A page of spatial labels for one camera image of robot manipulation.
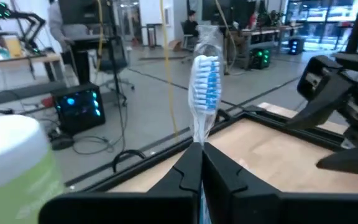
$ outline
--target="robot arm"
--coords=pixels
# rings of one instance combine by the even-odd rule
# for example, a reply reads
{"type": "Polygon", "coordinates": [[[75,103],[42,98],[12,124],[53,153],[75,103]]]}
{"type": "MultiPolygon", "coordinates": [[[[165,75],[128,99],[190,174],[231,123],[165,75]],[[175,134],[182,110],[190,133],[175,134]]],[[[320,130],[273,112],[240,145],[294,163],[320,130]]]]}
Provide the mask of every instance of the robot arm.
{"type": "Polygon", "coordinates": [[[21,37],[21,41],[24,42],[24,47],[33,53],[39,53],[39,49],[35,44],[35,38],[38,36],[41,28],[45,25],[45,20],[36,15],[35,13],[27,13],[27,12],[17,12],[12,11],[7,7],[7,4],[1,2],[0,3],[0,19],[26,19],[30,22],[29,27],[23,33],[21,37]]]}
{"type": "Polygon", "coordinates": [[[358,82],[333,60],[320,55],[313,57],[298,84],[298,92],[308,104],[287,126],[307,129],[325,123],[337,111],[349,123],[342,147],[349,149],[321,159],[323,169],[358,174],[358,82]]]}

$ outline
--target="yellow cable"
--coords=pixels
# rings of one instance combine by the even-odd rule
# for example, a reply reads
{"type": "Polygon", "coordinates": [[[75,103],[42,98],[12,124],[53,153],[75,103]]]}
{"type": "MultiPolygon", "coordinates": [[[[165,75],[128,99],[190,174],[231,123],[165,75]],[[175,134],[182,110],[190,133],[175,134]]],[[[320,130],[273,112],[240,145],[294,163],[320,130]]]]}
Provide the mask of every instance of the yellow cable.
{"type": "Polygon", "coordinates": [[[229,26],[226,22],[226,18],[224,17],[224,14],[223,14],[223,11],[222,11],[222,8],[221,8],[221,5],[219,4],[219,1],[218,0],[215,0],[215,3],[216,3],[216,7],[218,8],[218,11],[223,19],[223,22],[224,22],[224,25],[226,26],[226,30],[229,32],[229,36],[230,36],[230,39],[231,39],[231,42],[233,43],[233,49],[234,49],[234,59],[233,59],[233,62],[231,63],[231,65],[229,66],[228,70],[230,71],[231,68],[233,67],[234,65],[234,62],[236,61],[236,55],[237,55],[237,50],[236,50],[236,43],[234,41],[234,38],[233,36],[231,35],[231,32],[229,30],[229,26]]]}
{"type": "Polygon", "coordinates": [[[98,48],[98,52],[97,52],[97,58],[98,61],[96,62],[96,73],[95,73],[95,79],[93,81],[93,83],[97,84],[96,82],[98,81],[98,73],[100,70],[100,63],[101,63],[101,55],[102,55],[102,50],[103,50],[103,10],[102,10],[102,4],[100,2],[100,0],[97,0],[98,2],[98,10],[99,10],[99,25],[100,25],[100,39],[99,39],[99,48],[98,48]]]}
{"type": "Polygon", "coordinates": [[[173,85],[172,85],[171,67],[169,62],[167,25],[165,23],[163,0],[160,0],[160,13],[161,13],[161,20],[162,20],[162,32],[164,36],[165,73],[167,75],[167,81],[169,83],[169,108],[170,108],[171,118],[173,123],[173,131],[175,132],[175,139],[178,142],[179,141],[178,128],[177,128],[177,122],[175,121],[175,114],[173,111],[173,85]]]}

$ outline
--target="workbench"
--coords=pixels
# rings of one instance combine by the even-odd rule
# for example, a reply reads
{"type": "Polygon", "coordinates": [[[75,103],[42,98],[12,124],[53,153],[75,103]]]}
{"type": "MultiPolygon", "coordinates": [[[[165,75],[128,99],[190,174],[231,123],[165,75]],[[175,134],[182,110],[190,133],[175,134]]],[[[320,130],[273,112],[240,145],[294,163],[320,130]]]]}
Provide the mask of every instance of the workbench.
{"type": "Polygon", "coordinates": [[[278,34],[278,46],[276,53],[279,54],[284,41],[290,40],[293,35],[289,35],[285,37],[285,33],[292,30],[298,30],[302,28],[301,24],[297,24],[295,26],[280,26],[280,27],[264,27],[262,29],[257,30],[242,30],[241,36],[245,38],[244,49],[241,50],[244,53],[243,57],[237,57],[236,61],[241,63],[241,67],[247,69],[250,63],[250,51],[252,49],[262,48],[262,49],[272,49],[274,48],[275,42],[275,34],[278,34]],[[261,41],[259,43],[253,44],[252,37],[256,35],[265,35],[265,34],[273,34],[273,37],[268,41],[261,41]]]}
{"type": "MultiPolygon", "coordinates": [[[[296,114],[268,103],[262,103],[259,107],[289,118],[296,114]]],[[[320,128],[342,134],[347,127],[327,122],[320,128]]],[[[358,175],[316,167],[317,161],[332,154],[332,151],[251,119],[240,119],[227,125],[212,134],[209,142],[278,190],[358,193],[358,175]]],[[[86,191],[104,189],[108,192],[146,192],[172,168],[183,153],[179,152],[124,182],[106,179],[86,191]]]]}
{"type": "Polygon", "coordinates": [[[44,63],[46,66],[45,69],[47,70],[48,78],[51,82],[56,80],[64,80],[63,70],[60,65],[60,55],[55,53],[48,53],[47,55],[41,56],[0,59],[0,68],[18,67],[22,65],[28,65],[30,62],[44,63]]]}
{"type": "Polygon", "coordinates": [[[0,91],[0,104],[21,100],[33,96],[43,95],[66,87],[65,77],[60,64],[60,55],[48,53],[47,55],[24,58],[0,59],[0,68],[12,68],[32,63],[44,63],[50,83],[0,91]]]}

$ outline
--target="white lid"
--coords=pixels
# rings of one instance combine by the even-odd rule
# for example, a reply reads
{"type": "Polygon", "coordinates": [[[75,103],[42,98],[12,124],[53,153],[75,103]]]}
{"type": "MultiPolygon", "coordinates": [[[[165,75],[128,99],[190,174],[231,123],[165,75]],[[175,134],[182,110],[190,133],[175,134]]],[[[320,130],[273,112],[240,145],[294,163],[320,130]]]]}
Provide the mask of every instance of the white lid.
{"type": "Polygon", "coordinates": [[[48,151],[47,137],[37,120],[0,116],[0,185],[36,165],[48,151]]]}

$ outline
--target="plastic wrapper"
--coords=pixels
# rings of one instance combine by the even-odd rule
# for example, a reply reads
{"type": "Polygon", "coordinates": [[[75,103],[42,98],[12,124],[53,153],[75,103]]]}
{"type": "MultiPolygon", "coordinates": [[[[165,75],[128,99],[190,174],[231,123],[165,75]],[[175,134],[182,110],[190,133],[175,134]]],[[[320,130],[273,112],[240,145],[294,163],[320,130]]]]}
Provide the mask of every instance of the plastic wrapper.
{"type": "Polygon", "coordinates": [[[218,26],[198,26],[200,33],[191,68],[188,103],[194,142],[204,145],[221,101],[224,72],[223,36],[218,26]]]}

